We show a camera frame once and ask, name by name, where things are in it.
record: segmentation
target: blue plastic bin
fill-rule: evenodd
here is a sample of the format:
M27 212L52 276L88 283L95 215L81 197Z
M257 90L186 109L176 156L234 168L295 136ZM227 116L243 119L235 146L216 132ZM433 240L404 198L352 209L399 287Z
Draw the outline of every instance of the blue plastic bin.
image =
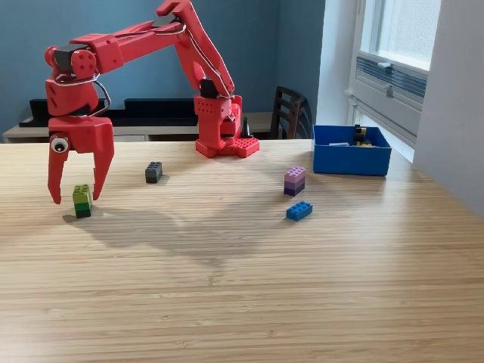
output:
M354 126L313 126L314 172L385 176L388 173L392 148L377 127L367 127L366 139L373 146L330 146L337 142L353 141Z

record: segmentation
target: lavender lego brick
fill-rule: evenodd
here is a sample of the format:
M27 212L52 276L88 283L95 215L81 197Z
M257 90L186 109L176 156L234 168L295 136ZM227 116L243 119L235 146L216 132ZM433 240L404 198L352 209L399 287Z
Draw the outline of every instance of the lavender lego brick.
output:
M306 169L300 166L294 166L284 175L284 181L289 183L297 183L302 178L306 177Z
M291 197L295 197L297 194L299 194L301 191L303 191L305 187L306 187L306 185L303 184L297 189L284 188L284 194L290 195Z
M295 191L297 188L299 188L301 185L304 185L305 183L306 183L306 177L302 178L297 183L291 183L290 181L285 181L284 182L284 188L285 189L293 189Z

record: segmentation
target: red robot arm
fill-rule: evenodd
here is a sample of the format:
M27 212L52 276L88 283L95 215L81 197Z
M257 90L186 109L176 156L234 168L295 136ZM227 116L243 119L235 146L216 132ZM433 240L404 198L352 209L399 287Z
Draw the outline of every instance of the red robot arm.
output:
M48 125L48 188L55 203L61 202L62 172L70 150L94 154L95 200L113 159L111 121L98 117L110 105L99 75L170 45L175 46L190 84L201 92L195 97L200 133L196 149L206 157L247 157L259 149L255 138L240 138L242 98L233 96L234 83L227 67L203 30L193 5L188 0L168 0L157 10L159 16L171 12L176 18L170 25L149 21L114 34L81 36L68 46L50 47L45 52L45 60L53 68L45 86L48 109L55 116ZM93 112L98 105L94 84L108 102L106 108L97 112Z

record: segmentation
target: wooden chair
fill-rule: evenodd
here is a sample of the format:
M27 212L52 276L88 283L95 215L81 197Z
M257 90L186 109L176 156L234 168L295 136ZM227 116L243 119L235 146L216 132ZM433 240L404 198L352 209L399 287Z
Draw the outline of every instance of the wooden chair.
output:
M275 92L270 139L279 139L279 126L283 139L312 138L312 115L308 101L299 92L280 86Z

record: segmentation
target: green lego brick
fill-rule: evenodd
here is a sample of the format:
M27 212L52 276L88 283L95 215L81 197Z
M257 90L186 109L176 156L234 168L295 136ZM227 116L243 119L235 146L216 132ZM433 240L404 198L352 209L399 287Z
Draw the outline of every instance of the green lego brick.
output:
M76 210L76 212L79 210L91 210L91 204L89 203L74 204L74 209Z
M91 216L91 210L77 210L76 211L76 218L87 218Z
M73 192L74 204L89 203L92 204L91 191L87 184L76 185Z

